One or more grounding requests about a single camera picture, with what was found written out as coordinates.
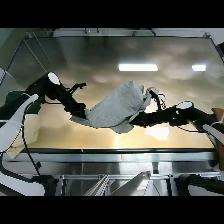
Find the white circular cap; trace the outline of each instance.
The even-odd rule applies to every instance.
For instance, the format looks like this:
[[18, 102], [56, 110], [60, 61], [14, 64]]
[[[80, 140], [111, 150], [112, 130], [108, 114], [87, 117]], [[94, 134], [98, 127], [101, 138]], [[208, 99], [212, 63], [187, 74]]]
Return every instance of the white circular cap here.
[[179, 108], [179, 109], [187, 109], [187, 108], [190, 108], [193, 106], [193, 103], [190, 102], [190, 101], [184, 101], [182, 103], [179, 103], [176, 108]]
[[53, 72], [49, 72], [48, 73], [48, 78], [50, 79], [50, 81], [56, 85], [60, 85], [60, 80], [59, 78], [53, 73]]

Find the gray cloth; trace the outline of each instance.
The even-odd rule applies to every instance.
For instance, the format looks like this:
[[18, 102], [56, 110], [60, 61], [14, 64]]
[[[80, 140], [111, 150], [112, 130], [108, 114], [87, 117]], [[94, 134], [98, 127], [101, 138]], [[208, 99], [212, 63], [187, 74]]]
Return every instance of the gray cloth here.
[[70, 120], [93, 128], [111, 128], [117, 133], [127, 133], [133, 129], [129, 122], [150, 104], [149, 90], [144, 95], [144, 86], [129, 81], [91, 110], [86, 109], [86, 120], [76, 116]]

